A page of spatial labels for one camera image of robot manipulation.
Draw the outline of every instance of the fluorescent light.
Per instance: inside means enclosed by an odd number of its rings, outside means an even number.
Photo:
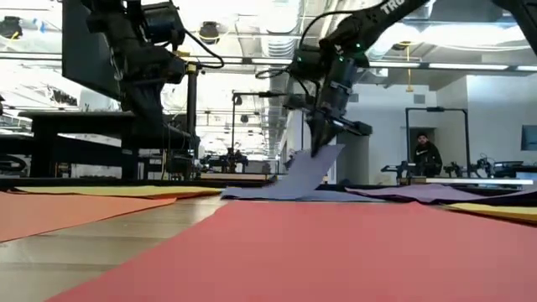
[[[188,61],[192,61],[192,62],[199,62],[202,63],[202,64],[219,64],[220,63],[220,60],[217,59],[217,58],[214,58],[214,57],[208,57],[208,56],[187,56],[187,57],[181,57],[181,59],[183,60],[188,60]],[[226,64],[241,64],[242,63],[242,58],[225,58],[223,57],[224,59],[224,63]]]
[[[420,63],[413,62],[369,62],[370,67],[384,67],[384,68],[418,68]]]
[[[431,69],[448,70],[506,70],[508,65],[430,63]]]
[[[292,59],[278,59],[278,58],[255,58],[252,59],[254,64],[262,65],[289,65]]]
[[[537,72],[537,66],[519,66],[516,69],[517,71],[536,71]]]
[[[0,60],[61,60],[61,54],[0,52]]]

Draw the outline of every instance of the purple fabric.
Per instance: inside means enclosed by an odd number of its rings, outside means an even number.
[[[417,200],[421,202],[458,202],[458,201],[487,201],[506,200],[514,197],[533,197],[537,190],[523,190],[500,196],[481,196],[453,189],[446,185],[409,185],[399,188],[385,188],[378,190],[347,189],[348,192],[362,196],[376,197],[386,200]]]
[[[385,188],[378,190],[347,189],[355,194],[378,197],[382,199],[412,199],[421,202],[432,202],[435,200],[478,200],[481,195],[466,193],[444,185],[409,185],[399,188]]]

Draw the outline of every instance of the lavender fabric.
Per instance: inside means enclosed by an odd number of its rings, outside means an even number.
[[[265,200],[306,200],[306,201],[377,201],[366,196],[345,192],[315,190],[321,183],[343,145],[328,145],[312,158],[310,151],[299,152],[295,156],[289,174],[283,180],[263,188],[227,188],[222,198],[265,199]]]
[[[379,190],[359,190],[347,188],[347,192],[387,200],[411,199],[430,203],[433,201],[501,201],[515,197],[524,197],[524,195],[533,195],[535,192],[537,192],[537,190],[524,190],[500,196],[481,196],[453,189],[450,186],[446,185],[409,185],[404,187],[384,188]]]

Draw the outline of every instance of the workbench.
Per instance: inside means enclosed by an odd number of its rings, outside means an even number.
[[[137,178],[138,151],[141,148],[184,149],[190,145],[190,139],[185,133],[179,135],[164,128],[152,128],[131,112],[22,112],[20,116],[32,119],[34,144],[31,148],[31,177],[54,177],[53,157],[55,149],[60,148],[59,133],[90,133],[120,138],[121,148],[114,147],[111,155],[89,150],[90,142],[86,142],[86,147],[69,145],[63,148],[68,154],[73,154],[73,150],[85,150],[92,154],[88,157],[97,158],[95,161],[99,165],[118,166],[118,160],[113,160],[114,164],[102,164],[102,158],[118,154],[122,178],[126,180]]]
[[[220,196],[181,200],[0,243],[2,301],[43,301],[155,247],[225,204]]]

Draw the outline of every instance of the doorway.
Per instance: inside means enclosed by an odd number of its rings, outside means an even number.
[[[418,144],[419,133],[425,133],[425,135],[427,135],[427,138],[429,138],[429,140],[432,143],[435,143],[435,128],[411,127],[410,128],[410,161],[412,161],[414,150],[416,150],[416,145]]]

